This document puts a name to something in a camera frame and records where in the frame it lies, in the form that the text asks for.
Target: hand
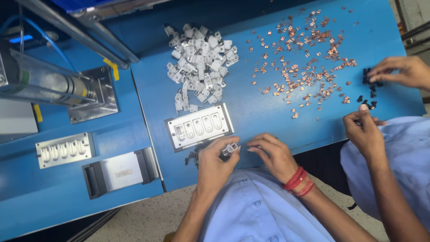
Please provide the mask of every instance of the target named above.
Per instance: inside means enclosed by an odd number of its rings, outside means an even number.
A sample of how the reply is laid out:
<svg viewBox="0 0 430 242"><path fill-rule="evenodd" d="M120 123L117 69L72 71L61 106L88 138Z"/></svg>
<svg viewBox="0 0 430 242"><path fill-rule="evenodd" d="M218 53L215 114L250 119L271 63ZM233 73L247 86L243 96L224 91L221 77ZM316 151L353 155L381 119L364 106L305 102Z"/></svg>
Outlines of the hand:
<svg viewBox="0 0 430 242"><path fill-rule="evenodd" d="M419 57L387 57L368 73L370 83L398 82L407 87L430 90L430 67Z"/></svg>
<svg viewBox="0 0 430 242"><path fill-rule="evenodd" d="M354 120L360 119L363 126L358 126ZM372 118L366 104L361 104L358 112L352 112L344 117L344 125L348 139L357 147L367 161L374 158L385 158L385 142L377 125L385 122Z"/></svg>
<svg viewBox="0 0 430 242"><path fill-rule="evenodd" d="M226 162L223 162L219 155L226 145L237 143L239 140L240 138L237 136L218 138L199 152L198 196L213 200L227 183L234 167L239 162L240 147L231 154Z"/></svg>
<svg viewBox="0 0 430 242"><path fill-rule="evenodd" d="M247 145L248 151L257 153L272 174L283 184L286 184L298 170L288 146L268 133L257 135Z"/></svg>

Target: aluminum fixture plate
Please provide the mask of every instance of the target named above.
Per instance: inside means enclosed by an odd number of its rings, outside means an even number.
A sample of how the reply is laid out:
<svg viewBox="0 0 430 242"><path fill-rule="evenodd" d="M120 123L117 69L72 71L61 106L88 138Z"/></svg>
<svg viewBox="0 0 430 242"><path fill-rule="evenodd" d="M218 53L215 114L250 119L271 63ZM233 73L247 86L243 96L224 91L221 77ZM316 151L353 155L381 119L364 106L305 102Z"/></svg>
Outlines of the aluminum fixture plate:
<svg viewBox="0 0 430 242"><path fill-rule="evenodd" d="M55 140L36 143L40 169L95 156L91 133L80 133Z"/></svg>
<svg viewBox="0 0 430 242"><path fill-rule="evenodd" d="M97 102L68 107L70 123L77 124L119 112L110 67L97 67L83 71L82 75L92 78L91 86Z"/></svg>
<svg viewBox="0 0 430 242"><path fill-rule="evenodd" d="M165 121L167 132L175 152L234 133L225 103Z"/></svg>

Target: light blue shirt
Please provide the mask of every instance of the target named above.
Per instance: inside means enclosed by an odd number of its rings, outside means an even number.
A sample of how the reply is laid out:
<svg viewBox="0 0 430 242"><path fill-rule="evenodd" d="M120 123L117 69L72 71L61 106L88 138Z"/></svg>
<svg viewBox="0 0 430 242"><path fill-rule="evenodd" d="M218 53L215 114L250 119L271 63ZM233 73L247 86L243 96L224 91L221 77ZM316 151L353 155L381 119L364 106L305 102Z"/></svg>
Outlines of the light blue shirt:
<svg viewBox="0 0 430 242"><path fill-rule="evenodd" d="M206 214L199 241L334 241L267 168L236 170Z"/></svg>
<svg viewBox="0 0 430 242"><path fill-rule="evenodd" d="M379 130L384 135L385 152L403 195L430 230L430 118L394 118L387 126L379 126ZM381 220L366 160L350 141L342 147L341 164L357 205Z"/></svg>

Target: forearm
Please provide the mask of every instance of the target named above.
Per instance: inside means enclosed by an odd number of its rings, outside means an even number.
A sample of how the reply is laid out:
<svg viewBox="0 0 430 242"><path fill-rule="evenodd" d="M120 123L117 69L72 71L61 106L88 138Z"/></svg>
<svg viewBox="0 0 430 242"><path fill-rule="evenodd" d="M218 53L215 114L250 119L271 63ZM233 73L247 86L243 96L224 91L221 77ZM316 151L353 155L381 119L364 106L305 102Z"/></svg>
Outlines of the forearm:
<svg viewBox="0 0 430 242"><path fill-rule="evenodd" d="M196 191L191 197L190 206L182 219L172 242L194 242L197 241L202 229L206 212L213 203L211 196L198 195Z"/></svg>
<svg viewBox="0 0 430 242"><path fill-rule="evenodd" d="M333 203L316 186L301 198L318 221L337 242L376 241L356 221Z"/></svg>
<svg viewBox="0 0 430 242"><path fill-rule="evenodd" d="M430 234L406 201L386 156L367 159L376 204L390 241L430 241Z"/></svg>

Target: yellow tape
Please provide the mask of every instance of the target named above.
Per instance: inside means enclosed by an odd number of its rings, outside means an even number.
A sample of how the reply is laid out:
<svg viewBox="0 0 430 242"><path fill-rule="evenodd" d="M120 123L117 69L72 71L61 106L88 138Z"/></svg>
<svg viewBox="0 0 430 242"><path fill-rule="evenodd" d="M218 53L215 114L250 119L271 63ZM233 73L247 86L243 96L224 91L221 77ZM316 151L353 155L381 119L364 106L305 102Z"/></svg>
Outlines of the yellow tape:
<svg viewBox="0 0 430 242"><path fill-rule="evenodd" d="M118 65L115 63L112 63L110 60L108 60L107 58L105 58L103 60L104 63L108 64L112 70L114 71L114 79L115 81L120 79L120 74L118 73Z"/></svg>
<svg viewBox="0 0 430 242"><path fill-rule="evenodd" d="M36 113L37 122L43 122L42 113L40 112L39 104L33 104L33 110Z"/></svg>

